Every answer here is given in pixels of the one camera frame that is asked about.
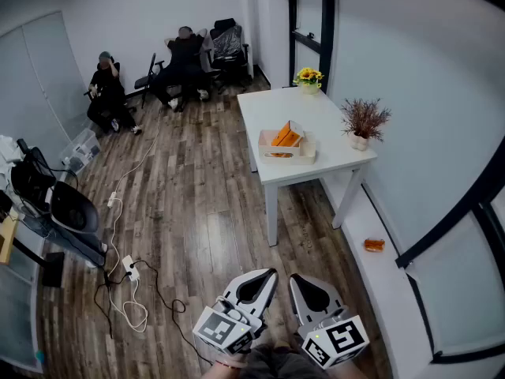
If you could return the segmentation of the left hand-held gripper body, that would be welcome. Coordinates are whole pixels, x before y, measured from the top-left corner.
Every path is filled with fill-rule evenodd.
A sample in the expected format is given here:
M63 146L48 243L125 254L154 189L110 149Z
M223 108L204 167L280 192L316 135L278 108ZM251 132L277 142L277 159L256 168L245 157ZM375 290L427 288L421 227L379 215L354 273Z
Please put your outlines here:
M264 320L219 296L206 306L193 328L193 334L208 346L228 356L250 352L253 341L265 330Z

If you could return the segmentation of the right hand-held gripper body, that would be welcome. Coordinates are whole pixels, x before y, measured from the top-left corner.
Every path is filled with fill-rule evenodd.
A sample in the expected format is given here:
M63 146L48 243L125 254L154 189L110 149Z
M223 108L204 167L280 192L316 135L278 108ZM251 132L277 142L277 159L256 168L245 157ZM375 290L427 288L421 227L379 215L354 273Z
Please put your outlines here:
M323 370L351 360L370 343L360 317L352 316L347 308L339 308L309 327L301 349Z

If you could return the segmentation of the person's left forearm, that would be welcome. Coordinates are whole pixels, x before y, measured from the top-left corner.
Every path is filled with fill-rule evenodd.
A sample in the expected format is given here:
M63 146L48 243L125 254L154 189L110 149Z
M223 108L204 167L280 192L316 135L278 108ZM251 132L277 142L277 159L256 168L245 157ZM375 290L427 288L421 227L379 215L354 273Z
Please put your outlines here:
M212 367L201 377L201 379L238 379L242 370L248 364L236 360L216 359Z

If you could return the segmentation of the black rectangular block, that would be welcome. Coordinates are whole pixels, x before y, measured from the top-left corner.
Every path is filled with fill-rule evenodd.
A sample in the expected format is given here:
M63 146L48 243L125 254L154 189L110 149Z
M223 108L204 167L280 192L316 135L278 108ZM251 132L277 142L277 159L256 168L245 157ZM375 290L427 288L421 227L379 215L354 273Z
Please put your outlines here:
M60 288L65 254L63 252L47 253L44 260L42 285Z

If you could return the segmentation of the white window sill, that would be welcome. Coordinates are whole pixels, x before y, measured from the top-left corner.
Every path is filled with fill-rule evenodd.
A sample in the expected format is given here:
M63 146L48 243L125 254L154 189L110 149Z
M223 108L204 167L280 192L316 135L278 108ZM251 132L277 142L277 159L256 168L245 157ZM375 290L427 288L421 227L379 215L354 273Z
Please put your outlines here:
M394 379L429 379L432 352L421 311L397 252L363 188L356 192L341 229L359 268L387 349ZM384 240L382 253L366 239Z

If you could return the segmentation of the person's grey trousers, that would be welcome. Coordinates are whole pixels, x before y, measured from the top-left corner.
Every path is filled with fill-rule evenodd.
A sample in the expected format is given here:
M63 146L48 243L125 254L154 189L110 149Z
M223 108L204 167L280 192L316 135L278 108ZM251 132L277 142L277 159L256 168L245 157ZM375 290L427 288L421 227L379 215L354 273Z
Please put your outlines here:
M321 368L290 347L261 344L246 359L239 379L330 379Z

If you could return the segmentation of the pale wooden crate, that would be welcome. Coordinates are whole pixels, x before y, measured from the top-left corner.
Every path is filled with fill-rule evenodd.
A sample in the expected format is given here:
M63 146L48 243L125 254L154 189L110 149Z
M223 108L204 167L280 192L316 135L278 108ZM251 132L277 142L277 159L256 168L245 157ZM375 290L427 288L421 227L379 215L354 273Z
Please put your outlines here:
M317 140L313 132L305 131L298 146L271 146L277 131L263 129L258 138L259 157L262 163L283 165L312 165L316 160Z

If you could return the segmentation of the white table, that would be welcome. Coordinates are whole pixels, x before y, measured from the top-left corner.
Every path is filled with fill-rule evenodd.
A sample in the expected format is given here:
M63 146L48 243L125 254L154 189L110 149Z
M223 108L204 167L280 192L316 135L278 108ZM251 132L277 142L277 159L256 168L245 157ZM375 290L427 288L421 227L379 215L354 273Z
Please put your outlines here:
M248 139L251 171L259 175L264 186L267 242L276 246L278 239L278 189L300 182L319 179L329 197L329 181L338 172L351 173L342 200L334 206L334 229L342 226L346 214L361 188L366 171L377 154L370 148L352 148L344 134L342 112L323 93L304 94L300 88L278 88L262 92L240 94L238 103ZM260 143L270 144L288 121L298 123L316 143L316 158L309 165L293 165L287 158L275 158L265 163Z

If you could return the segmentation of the sunflowers in white pot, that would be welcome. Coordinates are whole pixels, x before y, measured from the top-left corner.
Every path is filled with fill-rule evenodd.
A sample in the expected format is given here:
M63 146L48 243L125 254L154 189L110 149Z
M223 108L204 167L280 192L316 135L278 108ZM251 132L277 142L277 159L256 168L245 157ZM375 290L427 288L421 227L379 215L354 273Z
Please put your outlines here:
M304 94L315 95L322 87L324 75L319 71L309 67L301 69L293 83L298 86Z

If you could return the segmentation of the black folding chair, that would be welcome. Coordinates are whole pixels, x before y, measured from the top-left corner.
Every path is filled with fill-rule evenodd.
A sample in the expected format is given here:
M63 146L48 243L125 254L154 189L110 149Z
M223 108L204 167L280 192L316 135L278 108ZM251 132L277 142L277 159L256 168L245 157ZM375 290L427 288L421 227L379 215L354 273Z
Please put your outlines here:
M157 60L156 53L151 57L151 62L148 69L148 74L135 81L134 88L137 92L141 92L142 100L141 107L144 107L147 93L150 89L151 82L156 75L163 69L164 60Z

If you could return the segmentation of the wooden board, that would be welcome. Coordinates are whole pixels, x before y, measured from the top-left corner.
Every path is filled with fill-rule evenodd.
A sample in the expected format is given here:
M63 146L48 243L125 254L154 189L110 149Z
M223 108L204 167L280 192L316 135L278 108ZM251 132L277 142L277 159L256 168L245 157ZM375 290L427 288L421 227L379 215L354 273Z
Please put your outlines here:
M0 223L0 265L9 263L18 223L19 214L14 208L11 208Z

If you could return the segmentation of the plastic-covered black office chair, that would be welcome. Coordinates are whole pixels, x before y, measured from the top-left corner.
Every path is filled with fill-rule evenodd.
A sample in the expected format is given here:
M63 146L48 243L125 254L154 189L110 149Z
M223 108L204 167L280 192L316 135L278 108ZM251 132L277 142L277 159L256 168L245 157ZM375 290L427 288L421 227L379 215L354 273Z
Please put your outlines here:
M253 77L249 73L249 45L243 41L242 26L233 18L217 20L210 31L210 37L210 66L218 94L232 85L246 92Z

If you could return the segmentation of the white cloth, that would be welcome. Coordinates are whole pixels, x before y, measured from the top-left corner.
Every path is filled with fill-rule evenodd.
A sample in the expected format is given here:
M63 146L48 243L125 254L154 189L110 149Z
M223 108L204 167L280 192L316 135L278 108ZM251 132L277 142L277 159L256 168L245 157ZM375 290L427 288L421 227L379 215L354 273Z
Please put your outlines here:
M5 191L10 182L10 171L24 154L12 137L0 135L0 190Z

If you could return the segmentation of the frosted glass door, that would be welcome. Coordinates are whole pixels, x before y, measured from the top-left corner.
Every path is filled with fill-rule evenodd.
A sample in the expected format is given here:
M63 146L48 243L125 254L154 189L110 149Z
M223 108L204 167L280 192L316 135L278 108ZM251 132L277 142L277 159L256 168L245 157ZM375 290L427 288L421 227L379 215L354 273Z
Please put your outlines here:
M85 89L61 13L0 36L0 135L38 147L53 168L91 123Z

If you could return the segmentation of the black window frame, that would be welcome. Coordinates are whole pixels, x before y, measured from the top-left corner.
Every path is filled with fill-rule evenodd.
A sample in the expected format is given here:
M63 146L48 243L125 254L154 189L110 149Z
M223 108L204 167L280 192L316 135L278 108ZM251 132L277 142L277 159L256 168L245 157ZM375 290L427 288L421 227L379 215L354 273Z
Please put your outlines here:
M438 364L505 357L505 0L290 0L337 104L391 110L365 188Z

